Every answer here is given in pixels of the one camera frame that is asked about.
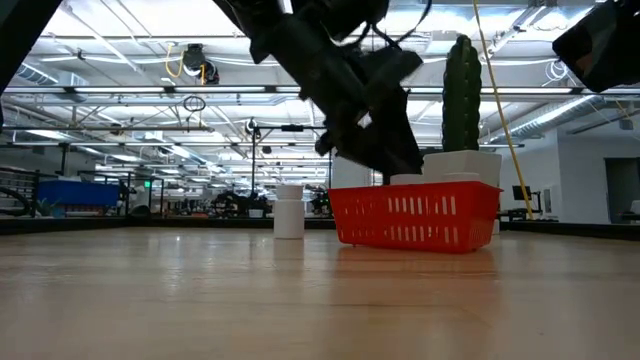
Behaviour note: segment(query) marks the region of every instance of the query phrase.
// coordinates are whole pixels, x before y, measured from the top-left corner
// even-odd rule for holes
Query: white container
[[[300,200],[302,199],[302,186],[300,185],[279,185],[276,188],[278,200]]]
[[[426,155],[422,173],[427,183],[441,182],[445,174],[476,173],[483,183],[498,187],[501,166],[500,154],[464,150]]]
[[[264,215],[264,210],[261,209],[250,209],[249,210],[249,217],[252,219],[262,219],[262,216]]]
[[[391,185],[424,184],[424,176],[416,174],[399,174],[391,176]]]
[[[304,238],[304,202],[278,200],[274,208],[273,233],[276,239]]]
[[[480,181],[478,173],[450,173],[442,175],[442,182]]]

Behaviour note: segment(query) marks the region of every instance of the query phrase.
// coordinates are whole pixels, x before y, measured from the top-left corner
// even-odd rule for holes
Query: yellow cable
[[[493,86],[493,94],[496,97],[496,105],[498,105],[498,113],[500,114],[500,121],[502,122],[502,128],[504,129],[504,135],[507,138],[507,143],[509,144],[509,150],[511,151],[511,157],[513,158],[513,164],[515,165],[516,172],[518,173],[520,188],[522,189],[522,193],[525,194],[524,200],[525,200],[525,203],[527,204],[527,213],[529,214],[529,219],[533,220],[533,210],[531,209],[531,202],[529,197],[526,195],[527,186],[524,182],[524,177],[522,176],[522,172],[520,171],[520,164],[518,163],[516,151],[513,148],[513,141],[511,141],[511,134],[509,133],[507,120],[505,119],[504,112],[502,111],[502,103],[500,102],[500,95],[498,94],[498,86],[496,85],[496,78],[493,75],[493,68],[491,67],[491,59],[489,57],[487,43],[485,41],[484,32],[482,31],[482,25],[480,24],[480,13],[478,12],[478,0],[473,0],[473,11],[475,12],[476,21],[478,22],[478,31],[480,32],[480,39],[482,40],[482,48],[484,50],[484,56],[487,60],[487,67],[489,68],[489,76],[491,77],[491,85]]]
[[[200,83],[202,86],[204,86],[205,81],[204,81],[204,70],[205,70],[205,66],[204,65],[200,65],[200,73],[202,74],[201,79],[200,79]]]
[[[618,108],[620,109],[620,111],[622,111],[622,114],[624,115],[624,117],[626,117],[627,120],[631,121],[632,124],[635,124],[636,122],[631,118],[631,116],[629,116],[629,114],[627,113],[627,110],[625,110],[622,104],[620,104],[620,101],[616,100],[616,104],[618,105]]]
[[[182,75],[182,66],[184,65],[184,51],[180,53],[180,69],[177,74],[174,74],[169,68],[169,57],[171,56],[171,48],[173,48],[173,44],[169,44],[169,49],[167,50],[167,58],[164,61],[164,67],[167,69],[167,74],[169,74],[173,78],[179,78]]]

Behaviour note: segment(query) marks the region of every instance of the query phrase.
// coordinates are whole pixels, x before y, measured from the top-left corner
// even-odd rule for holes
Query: potted cactus
[[[447,56],[442,93],[443,153],[424,157],[427,182],[442,181],[451,173],[477,173],[480,180],[498,186],[502,156],[480,152],[480,92],[482,65],[471,40],[460,35]]]

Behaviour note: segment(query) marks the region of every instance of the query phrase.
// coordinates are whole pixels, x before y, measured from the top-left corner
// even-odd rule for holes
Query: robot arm
[[[388,0],[292,0],[293,14],[277,0],[213,1],[251,39],[254,62],[273,56],[300,85],[300,98],[313,100],[326,115],[318,153],[335,147],[339,156],[387,175],[420,173],[400,81],[422,59],[397,44],[363,53],[359,42],[335,43],[362,23],[367,31],[378,23]],[[372,122],[363,128],[358,122],[366,114]]]
[[[553,50],[582,83],[601,92],[640,82],[640,0],[608,0],[553,43]]]

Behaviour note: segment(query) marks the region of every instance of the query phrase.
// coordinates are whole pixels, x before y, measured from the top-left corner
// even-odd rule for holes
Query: blue container
[[[50,204],[116,206],[118,185],[83,183],[77,181],[44,181],[38,187],[38,200],[47,199]]]

